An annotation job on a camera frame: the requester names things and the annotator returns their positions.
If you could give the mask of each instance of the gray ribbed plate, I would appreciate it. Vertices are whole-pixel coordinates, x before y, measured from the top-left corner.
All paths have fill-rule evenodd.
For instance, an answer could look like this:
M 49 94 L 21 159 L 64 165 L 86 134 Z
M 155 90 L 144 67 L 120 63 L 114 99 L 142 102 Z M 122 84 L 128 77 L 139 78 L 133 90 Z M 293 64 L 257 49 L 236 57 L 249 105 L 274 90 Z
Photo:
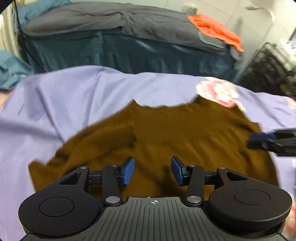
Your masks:
M 31 234 L 22 241 L 53 241 Z M 243 241 L 214 226 L 201 208 L 186 207 L 178 197 L 131 197 L 108 207 L 89 229 L 59 241 Z M 261 241 L 285 241 L 276 234 Z

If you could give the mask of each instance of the beige curtain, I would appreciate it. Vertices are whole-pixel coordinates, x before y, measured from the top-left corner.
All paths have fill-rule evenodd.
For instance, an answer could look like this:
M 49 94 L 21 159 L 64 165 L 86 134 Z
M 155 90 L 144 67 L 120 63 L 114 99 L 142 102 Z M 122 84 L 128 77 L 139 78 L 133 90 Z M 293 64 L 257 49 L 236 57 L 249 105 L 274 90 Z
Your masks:
M 17 0 L 17 4 L 24 5 L 35 1 L 36 0 Z M 12 8 L 12 4 L 10 4 L 1 14 L 3 20 L 0 21 L 0 48 L 19 56 L 17 38 L 12 26 Z

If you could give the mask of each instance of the brown sweater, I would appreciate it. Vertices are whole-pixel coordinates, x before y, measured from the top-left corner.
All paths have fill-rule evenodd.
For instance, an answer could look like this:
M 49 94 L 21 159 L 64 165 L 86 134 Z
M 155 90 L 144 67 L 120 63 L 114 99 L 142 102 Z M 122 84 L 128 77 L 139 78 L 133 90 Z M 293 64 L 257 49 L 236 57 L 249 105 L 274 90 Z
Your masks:
M 36 191 L 79 166 L 91 171 L 135 158 L 136 169 L 127 196 L 184 196 L 170 170 L 172 156 L 206 171 L 227 167 L 278 185 L 273 162 L 266 151 L 249 150 L 250 133 L 258 124 L 246 119 L 238 107 L 226 108 L 202 97 L 176 107 L 142 107 L 132 101 L 124 110 L 70 139 L 47 165 L 29 165 Z M 98 195 L 99 187 L 93 194 Z M 213 187 L 205 188 L 205 198 Z

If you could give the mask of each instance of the black cable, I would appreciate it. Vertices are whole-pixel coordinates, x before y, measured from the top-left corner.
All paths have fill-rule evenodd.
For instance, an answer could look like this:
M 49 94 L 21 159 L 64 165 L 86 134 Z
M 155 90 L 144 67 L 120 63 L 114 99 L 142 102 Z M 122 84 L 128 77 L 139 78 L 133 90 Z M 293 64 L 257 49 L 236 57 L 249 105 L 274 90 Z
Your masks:
M 45 70 L 44 66 L 42 66 L 32 55 L 31 53 L 29 52 L 26 44 L 25 44 L 25 38 L 24 38 L 24 33 L 21 29 L 21 26 L 20 26 L 20 19 L 19 19 L 19 16 L 18 16 L 18 11 L 17 11 L 17 2 L 16 0 L 14 0 L 14 9 L 15 9 L 15 13 L 16 13 L 16 18 L 17 18 L 17 24 L 18 24 L 18 28 L 19 28 L 19 32 L 20 32 L 20 37 L 21 37 L 21 40 L 22 40 L 22 43 L 24 45 L 24 50 L 25 52 L 31 57 L 31 59 L 42 69 L 42 70 Z

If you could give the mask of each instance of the circular cover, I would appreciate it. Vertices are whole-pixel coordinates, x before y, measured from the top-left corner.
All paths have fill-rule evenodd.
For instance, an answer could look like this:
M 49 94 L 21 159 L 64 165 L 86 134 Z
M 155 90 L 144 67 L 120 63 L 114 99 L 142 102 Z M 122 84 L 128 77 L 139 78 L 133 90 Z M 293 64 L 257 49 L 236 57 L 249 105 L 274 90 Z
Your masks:
M 67 190 L 41 190 L 21 204 L 19 219 L 27 233 L 55 238 L 71 236 L 95 221 L 99 214 L 96 199 L 84 191 Z
M 286 191 L 260 181 L 251 186 L 229 181 L 211 193 L 208 203 L 213 220 L 224 227 L 258 232 L 283 222 L 292 200 Z

